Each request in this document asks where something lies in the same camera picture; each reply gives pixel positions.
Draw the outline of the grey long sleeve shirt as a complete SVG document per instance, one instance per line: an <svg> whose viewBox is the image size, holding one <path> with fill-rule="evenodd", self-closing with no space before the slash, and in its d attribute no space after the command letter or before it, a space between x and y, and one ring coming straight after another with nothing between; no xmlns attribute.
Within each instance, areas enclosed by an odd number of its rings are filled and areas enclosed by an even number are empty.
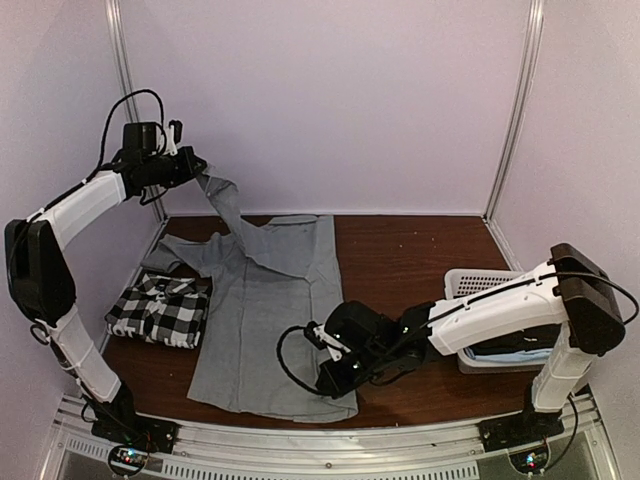
<svg viewBox="0 0 640 480"><path fill-rule="evenodd" d="M169 273L184 264L211 279L213 292L188 398L233 413L332 423L358 413L355 394L337 400L305 391L292 372L313 384L327 360L294 325L322 323L342 300L331 216L242 219L237 185L211 168L197 182L229 232L202 243L167 235L144 260Z"/></svg>

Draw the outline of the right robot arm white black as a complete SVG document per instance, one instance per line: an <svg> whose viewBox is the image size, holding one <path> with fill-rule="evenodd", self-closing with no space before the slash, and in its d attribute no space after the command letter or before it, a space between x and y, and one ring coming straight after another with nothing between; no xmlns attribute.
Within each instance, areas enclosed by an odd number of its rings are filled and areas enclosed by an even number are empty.
<svg viewBox="0 0 640 480"><path fill-rule="evenodd" d="M557 325L552 352L529 390L529 406L513 419L519 440L535 440L551 424L593 360L626 334L619 287L573 246L551 249L548 261L498 286L452 300L427 302L392 320L359 301L338 305L326 321L304 327L305 337L330 358L316 387L340 398L387 370L411 373L483 341Z"/></svg>

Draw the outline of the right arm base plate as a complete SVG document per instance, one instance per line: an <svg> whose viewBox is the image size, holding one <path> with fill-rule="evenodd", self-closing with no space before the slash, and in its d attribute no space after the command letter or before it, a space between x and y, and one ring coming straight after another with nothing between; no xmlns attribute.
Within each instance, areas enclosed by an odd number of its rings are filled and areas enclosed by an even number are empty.
<svg viewBox="0 0 640 480"><path fill-rule="evenodd" d="M477 427L485 452L511 449L562 434L561 412L540 413L525 408L519 413L481 421Z"/></svg>

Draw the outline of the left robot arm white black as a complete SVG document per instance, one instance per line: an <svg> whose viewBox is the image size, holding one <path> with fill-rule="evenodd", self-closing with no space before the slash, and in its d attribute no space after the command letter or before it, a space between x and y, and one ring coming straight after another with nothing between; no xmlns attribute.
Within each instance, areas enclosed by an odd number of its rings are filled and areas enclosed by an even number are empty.
<svg viewBox="0 0 640 480"><path fill-rule="evenodd" d="M122 382L87 332L76 306L76 286L64 251L86 227L144 190L176 188L202 173L207 163L181 145L183 124L164 128L152 122L128 123L114 159L26 219L5 227L9 293L84 392L111 404Z"/></svg>

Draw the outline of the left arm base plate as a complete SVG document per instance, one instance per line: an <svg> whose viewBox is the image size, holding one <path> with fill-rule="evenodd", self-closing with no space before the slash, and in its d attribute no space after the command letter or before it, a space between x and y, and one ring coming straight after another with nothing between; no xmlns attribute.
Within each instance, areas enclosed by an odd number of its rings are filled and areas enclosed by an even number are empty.
<svg viewBox="0 0 640 480"><path fill-rule="evenodd" d="M106 414L99 414L91 427L91 433L96 437L138 450L171 454L174 450L178 425L168 420L136 415L133 425L126 426L123 421L116 421Z"/></svg>

